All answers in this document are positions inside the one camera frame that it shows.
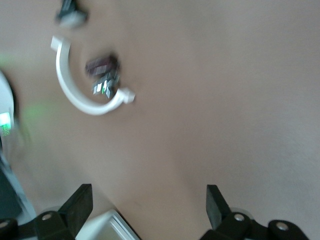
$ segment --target green light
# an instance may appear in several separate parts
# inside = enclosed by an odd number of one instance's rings
[[[7,67],[14,63],[14,58],[10,54],[0,53],[0,67]]]
[[[10,114],[8,112],[0,114],[0,127],[1,127],[3,136],[7,136],[10,134],[11,119],[10,119]]]
[[[34,102],[33,104],[27,105],[21,110],[21,119],[27,123],[37,123],[40,119],[45,117],[54,118],[59,111],[59,105],[56,102],[42,100],[41,102]]]

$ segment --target beige floor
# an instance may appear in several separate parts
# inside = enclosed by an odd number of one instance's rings
[[[196,240],[206,185],[263,225],[320,224],[320,1],[80,0],[88,23],[59,28],[60,0],[0,1],[0,68],[24,143],[11,164],[37,213],[92,183],[144,240]],[[90,96],[87,60],[119,54],[135,102],[77,110],[56,76],[53,35]]]

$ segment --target black bracket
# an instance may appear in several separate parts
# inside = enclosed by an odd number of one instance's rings
[[[200,240],[309,240],[289,221],[272,220],[265,227],[241,212],[232,212],[216,185],[207,186],[206,212],[212,229]]]
[[[0,219],[0,239],[75,240],[92,209],[92,185],[82,184],[58,211],[44,212],[20,226],[15,219]]]

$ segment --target white plastic hook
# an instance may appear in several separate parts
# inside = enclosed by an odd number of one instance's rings
[[[134,101],[135,93],[129,88],[119,88],[114,97],[106,104],[100,104],[87,98],[76,86],[69,67],[69,51],[71,43],[63,37],[53,36],[51,48],[56,51],[56,75],[65,96],[80,111],[89,115],[106,114],[122,103]]]

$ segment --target black clamp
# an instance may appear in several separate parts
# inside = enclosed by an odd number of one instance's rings
[[[262,226],[241,212],[232,212],[216,185],[208,185],[206,212],[212,229],[200,240],[309,240],[295,224],[272,220]]]
[[[62,0],[60,12],[56,19],[62,27],[75,28],[82,25],[88,18],[88,13],[79,9],[76,0]]]
[[[82,184],[58,211],[47,211],[18,226],[15,219],[0,219],[1,240],[75,240],[93,209],[91,184]]]

